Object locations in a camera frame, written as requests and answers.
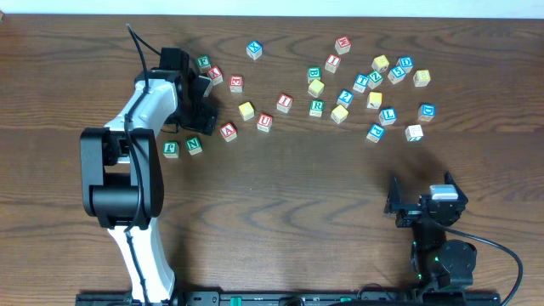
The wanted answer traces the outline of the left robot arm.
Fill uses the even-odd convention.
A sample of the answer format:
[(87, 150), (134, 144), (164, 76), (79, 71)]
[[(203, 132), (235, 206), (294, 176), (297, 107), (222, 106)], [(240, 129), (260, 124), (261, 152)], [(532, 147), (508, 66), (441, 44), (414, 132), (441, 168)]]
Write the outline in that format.
[(80, 137), (82, 202), (118, 245), (132, 282), (126, 305), (181, 305), (176, 275), (162, 246), (157, 218), (164, 184), (156, 138), (167, 124), (211, 135), (218, 110), (204, 98), (210, 79), (190, 68), (180, 48), (163, 48), (155, 68), (144, 68), (122, 111)]

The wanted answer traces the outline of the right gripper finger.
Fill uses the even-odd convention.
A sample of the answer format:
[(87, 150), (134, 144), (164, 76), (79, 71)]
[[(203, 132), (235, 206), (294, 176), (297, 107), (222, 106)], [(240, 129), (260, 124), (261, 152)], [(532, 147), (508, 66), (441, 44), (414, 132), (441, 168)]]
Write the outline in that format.
[(391, 178), (384, 213), (397, 213), (401, 209), (402, 200), (399, 182), (396, 177)]
[(455, 180), (453, 179), (451, 173), (448, 170), (446, 170), (444, 173), (444, 181), (445, 181), (445, 184), (450, 184), (453, 186), (458, 196), (463, 195), (463, 192), (461, 191), (459, 186), (456, 184)]

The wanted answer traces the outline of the yellow O block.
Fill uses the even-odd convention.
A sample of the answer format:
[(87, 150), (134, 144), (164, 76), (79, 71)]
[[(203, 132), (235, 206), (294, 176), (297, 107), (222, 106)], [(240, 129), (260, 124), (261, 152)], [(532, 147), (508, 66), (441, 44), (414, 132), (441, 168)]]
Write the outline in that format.
[(254, 117), (255, 110), (252, 106), (252, 103), (250, 101), (247, 101), (241, 105), (239, 105), (239, 112), (241, 114), (241, 117), (244, 121), (247, 121)]

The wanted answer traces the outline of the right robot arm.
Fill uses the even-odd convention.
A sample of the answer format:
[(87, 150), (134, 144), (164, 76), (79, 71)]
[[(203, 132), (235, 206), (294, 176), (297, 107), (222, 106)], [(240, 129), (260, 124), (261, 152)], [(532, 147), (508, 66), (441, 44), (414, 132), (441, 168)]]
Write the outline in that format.
[(401, 199), (396, 178), (391, 179), (385, 213), (396, 216), (398, 228), (413, 236), (411, 264), (420, 284), (407, 299), (414, 303), (465, 305), (464, 289), (473, 284), (477, 250), (471, 243), (449, 240), (446, 231), (461, 217), (468, 198), (449, 173), (443, 184), (429, 187), (416, 203)]

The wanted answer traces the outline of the green R block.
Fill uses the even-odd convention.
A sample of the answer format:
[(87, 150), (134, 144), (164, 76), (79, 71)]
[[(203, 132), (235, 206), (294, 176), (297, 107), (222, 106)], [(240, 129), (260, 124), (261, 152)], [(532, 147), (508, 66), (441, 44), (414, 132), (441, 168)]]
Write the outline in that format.
[(321, 117), (324, 111), (324, 102), (322, 100), (314, 99), (310, 103), (309, 115), (315, 117)]

